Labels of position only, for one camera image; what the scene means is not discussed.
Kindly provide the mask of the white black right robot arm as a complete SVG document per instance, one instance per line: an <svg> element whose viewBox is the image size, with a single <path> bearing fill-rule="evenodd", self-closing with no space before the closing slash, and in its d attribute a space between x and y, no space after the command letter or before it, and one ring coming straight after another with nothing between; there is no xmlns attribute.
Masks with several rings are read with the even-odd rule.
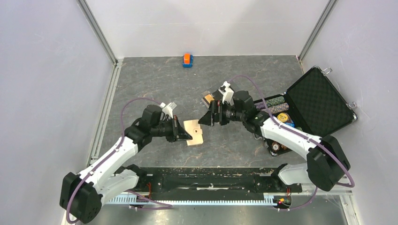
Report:
<svg viewBox="0 0 398 225"><path fill-rule="evenodd" d="M252 134L276 141L299 154L305 163L283 164L273 173L271 186L284 191L289 185L311 183L323 191L334 186L352 187L353 181L341 183L350 165L338 142L332 136L319 137L295 129L266 111L256 108L247 91L233 93L232 102L213 100L199 124L221 126L231 121L241 122Z"/></svg>

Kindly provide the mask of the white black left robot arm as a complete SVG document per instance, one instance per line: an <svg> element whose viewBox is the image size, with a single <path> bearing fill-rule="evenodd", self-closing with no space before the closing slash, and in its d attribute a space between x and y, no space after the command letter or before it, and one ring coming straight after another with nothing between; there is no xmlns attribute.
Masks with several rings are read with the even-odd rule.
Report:
<svg viewBox="0 0 398 225"><path fill-rule="evenodd" d="M145 171L134 165L123 167L123 163L138 154L153 137L164 137L170 143L192 139L173 114L175 108L174 102L148 105L140 118L122 129L122 136L116 144L95 163L79 173L65 175L60 206L67 212L68 223L89 223L103 204L120 193L146 188Z"/></svg>

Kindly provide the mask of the clear acrylic card box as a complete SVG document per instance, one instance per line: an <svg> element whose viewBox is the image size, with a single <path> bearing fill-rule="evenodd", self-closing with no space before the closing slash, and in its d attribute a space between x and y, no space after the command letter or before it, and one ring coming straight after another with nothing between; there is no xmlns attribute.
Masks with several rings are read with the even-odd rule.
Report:
<svg viewBox="0 0 398 225"><path fill-rule="evenodd" d="M212 101L220 100L222 103L232 104L232 96L239 90L240 88L233 81L224 81L207 89L200 95L204 106L208 108Z"/></svg>

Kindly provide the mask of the black and yellow credit cards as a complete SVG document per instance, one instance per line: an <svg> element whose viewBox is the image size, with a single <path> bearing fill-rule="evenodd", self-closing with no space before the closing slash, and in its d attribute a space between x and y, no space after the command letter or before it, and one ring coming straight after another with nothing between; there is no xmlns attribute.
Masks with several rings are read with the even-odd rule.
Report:
<svg viewBox="0 0 398 225"><path fill-rule="evenodd" d="M221 99L222 99L222 94L219 91L214 91L212 93L206 92L206 93L204 93L204 96L202 97L202 101L203 101L205 107L207 107L207 108L210 106L211 101L214 101L214 100L217 101L217 100L221 100Z"/></svg>

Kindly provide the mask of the beige leather card holder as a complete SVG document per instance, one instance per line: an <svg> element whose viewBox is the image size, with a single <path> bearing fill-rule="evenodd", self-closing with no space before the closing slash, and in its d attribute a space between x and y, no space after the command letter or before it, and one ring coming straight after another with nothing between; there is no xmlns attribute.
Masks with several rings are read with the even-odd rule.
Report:
<svg viewBox="0 0 398 225"><path fill-rule="evenodd" d="M192 136L191 140L186 141L188 146L203 144L203 131L199 124L199 120L185 120L184 128L188 134Z"/></svg>

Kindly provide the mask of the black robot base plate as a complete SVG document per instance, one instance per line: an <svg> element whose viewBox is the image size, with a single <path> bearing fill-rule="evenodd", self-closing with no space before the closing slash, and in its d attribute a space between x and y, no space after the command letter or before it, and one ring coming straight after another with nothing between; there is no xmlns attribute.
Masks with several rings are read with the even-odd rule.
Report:
<svg viewBox="0 0 398 225"><path fill-rule="evenodd" d="M284 185L266 167L141 167L133 191L153 200L261 200L264 193L301 193L298 184Z"/></svg>

